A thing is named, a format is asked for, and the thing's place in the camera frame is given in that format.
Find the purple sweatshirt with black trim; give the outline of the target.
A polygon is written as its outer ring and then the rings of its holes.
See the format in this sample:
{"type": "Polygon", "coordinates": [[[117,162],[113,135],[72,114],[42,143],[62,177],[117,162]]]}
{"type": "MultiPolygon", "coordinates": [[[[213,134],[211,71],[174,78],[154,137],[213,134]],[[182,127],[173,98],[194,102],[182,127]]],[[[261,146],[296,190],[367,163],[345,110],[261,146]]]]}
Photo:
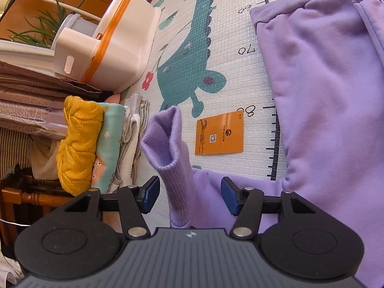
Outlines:
{"type": "MultiPolygon", "coordinates": [[[[296,192],[357,232],[365,254],[357,278],[383,287],[383,0],[277,0],[251,9],[277,107],[287,170],[276,181],[232,175],[278,196],[296,192]]],[[[185,43],[157,67],[157,82],[181,91],[219,84],[185,43]]],[[[164,97],[143,151],[162,177],[172,228],[231,229],[225,174],[193,169],[177,100],[164,97]]]]}

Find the mint green folded cloth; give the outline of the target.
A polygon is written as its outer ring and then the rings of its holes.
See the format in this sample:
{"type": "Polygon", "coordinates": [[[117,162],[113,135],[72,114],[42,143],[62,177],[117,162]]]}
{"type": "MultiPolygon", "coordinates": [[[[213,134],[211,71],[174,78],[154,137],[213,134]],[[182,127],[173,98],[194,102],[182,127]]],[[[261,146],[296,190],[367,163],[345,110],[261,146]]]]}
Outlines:
{"type": "Polygon", "coordinates": [[[119,158],[125,108],[116,103],[99,103],[99,105],[103,108],[103,122],[96,144],[91,187],[105,194],[113,180],[119,158]]]}

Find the grey white folded cloths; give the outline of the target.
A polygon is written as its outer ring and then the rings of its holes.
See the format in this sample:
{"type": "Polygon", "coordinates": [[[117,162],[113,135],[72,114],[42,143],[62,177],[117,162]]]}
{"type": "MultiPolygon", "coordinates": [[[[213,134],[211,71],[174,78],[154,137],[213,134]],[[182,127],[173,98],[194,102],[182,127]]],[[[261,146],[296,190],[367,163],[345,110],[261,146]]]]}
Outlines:
{"type": "Polygon", "coordinates": [[[149,101],[139,93],[132,94],[124,102],[125,119],[120,139],[119,158],[108,193],[124,186],[133,186],[137,179],[137,161],[141,156],[141,138],[149,120],[149,101]]]}

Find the orange card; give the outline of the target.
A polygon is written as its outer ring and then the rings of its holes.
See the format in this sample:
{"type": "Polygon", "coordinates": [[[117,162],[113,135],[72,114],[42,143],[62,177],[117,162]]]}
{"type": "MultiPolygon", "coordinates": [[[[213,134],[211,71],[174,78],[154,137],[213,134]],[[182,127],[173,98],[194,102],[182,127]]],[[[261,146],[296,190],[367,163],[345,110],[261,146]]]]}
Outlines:
{"type": "Polygon", "coordinates": [[[243,148],[243,111],[197,120],[195,155],[241,153],[243,148]]]}

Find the yellow knitted folded garment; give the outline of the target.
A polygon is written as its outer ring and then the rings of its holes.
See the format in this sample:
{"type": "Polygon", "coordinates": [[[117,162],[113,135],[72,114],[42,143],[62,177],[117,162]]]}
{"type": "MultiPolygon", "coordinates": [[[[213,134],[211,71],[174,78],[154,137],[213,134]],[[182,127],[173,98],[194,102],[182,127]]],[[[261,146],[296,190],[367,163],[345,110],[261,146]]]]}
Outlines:
{"type": "Polygon", "coordinates": [[[78,196],[90,188],[103,107],[69,96],[64,101],[63,112],[67,131],[57,150],[57,174],[62,188],[78,196]]]}

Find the white orange storage box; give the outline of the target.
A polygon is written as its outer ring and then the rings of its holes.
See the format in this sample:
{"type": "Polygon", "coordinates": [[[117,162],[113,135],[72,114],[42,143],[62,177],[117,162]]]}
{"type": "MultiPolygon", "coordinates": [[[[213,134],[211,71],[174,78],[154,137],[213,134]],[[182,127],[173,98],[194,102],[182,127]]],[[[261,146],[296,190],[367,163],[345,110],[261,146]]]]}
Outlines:
{"type": "Polygon", "coordinates": [[[92,36],[63,29],[53,50],[54,72],[123,92],[144,73],[161,13],[146,0],[113,0],[92,36]]]}

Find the brown curtain fabric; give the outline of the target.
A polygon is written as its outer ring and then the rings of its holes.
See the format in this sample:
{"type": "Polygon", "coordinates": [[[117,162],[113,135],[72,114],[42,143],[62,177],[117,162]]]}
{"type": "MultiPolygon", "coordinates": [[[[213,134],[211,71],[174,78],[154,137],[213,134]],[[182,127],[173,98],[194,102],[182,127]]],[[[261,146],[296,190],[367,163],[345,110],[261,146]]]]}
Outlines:
{"type": "Polygon", "coordinates": [[[66,135],[64,100],[100,101],[102,91],[47,70],[1,62],[1,127],[60,140],[66,135]]]}

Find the cartoon patterned play mat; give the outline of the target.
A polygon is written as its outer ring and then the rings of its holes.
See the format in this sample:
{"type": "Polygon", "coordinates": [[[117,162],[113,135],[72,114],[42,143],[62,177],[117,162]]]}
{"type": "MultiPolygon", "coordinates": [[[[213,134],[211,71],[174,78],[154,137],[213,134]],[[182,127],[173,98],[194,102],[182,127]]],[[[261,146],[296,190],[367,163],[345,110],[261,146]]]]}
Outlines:
{"type": "Polygon", "coordinates": [[[159,82],[161,68],[191,30],[197,0],[150,0],[161,8],[162,16],[148,67],[141,79],[122,94],[122,99],[127,100],[139,93],[148,101],[150,114],[157,113],[166,98],[175,96],[182,112],[182,138],[188,146],[191,164],[225,175],[261,180],[268,189],[283,177],[286,164],[270,82],[249,12],[254,6],[271,1],[275,0],[212,0],[210,57],[206,67],[221,73],[226,82],[220,91],[207,93],[197,86],[194,75],[184,77],[173,89],[164,89],[159,82]],[[195,154],[198,119],[192,115],[192,108],[198,102],[204,105],[201,118],[243,111],[241,153],[195,154]]]}

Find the grey plant pot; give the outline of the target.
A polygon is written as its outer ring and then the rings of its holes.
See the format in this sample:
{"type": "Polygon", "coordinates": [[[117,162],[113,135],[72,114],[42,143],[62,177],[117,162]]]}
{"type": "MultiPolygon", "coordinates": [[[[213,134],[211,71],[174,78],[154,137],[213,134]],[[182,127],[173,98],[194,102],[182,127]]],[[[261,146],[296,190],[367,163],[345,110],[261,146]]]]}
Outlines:
{"type": "Polygon", "coordinates": [[[62,24],[60,24],[50,49],[55,50],[59,35],[60,33],[62,33],[64,28],[75,30],[87,36],[92,36],[94,31],[96,30],[96,27],[96,24],[87,21],[86,19],[83,19],[79,14],[69,14],[67,15],[67,17],[64,18],[62,24]]]}

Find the green potted plant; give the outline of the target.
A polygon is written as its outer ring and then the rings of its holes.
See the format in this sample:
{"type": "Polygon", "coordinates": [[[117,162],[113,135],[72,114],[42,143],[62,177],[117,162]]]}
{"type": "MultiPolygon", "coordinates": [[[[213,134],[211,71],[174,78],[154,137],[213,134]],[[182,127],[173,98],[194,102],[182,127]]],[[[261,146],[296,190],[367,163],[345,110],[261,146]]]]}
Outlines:
{"type": "Polygon", "coordinates": [[[41,0],[1,0],[1,38],[48,48],[72,11],[41,0]]]}

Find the wooden furniture frame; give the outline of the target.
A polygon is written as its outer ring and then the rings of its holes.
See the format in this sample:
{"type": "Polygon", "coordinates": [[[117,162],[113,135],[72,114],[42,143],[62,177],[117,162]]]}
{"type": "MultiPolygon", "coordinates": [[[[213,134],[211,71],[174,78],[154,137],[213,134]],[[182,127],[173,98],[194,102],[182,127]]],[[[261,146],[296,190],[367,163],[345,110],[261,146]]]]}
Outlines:
{"type": "Polygon", "coordinates": [[[1,178],[1,239],[13,247],[27,226],[72,199],[58,180],[37,180],[32,168],[11,167],[1,178]]]}

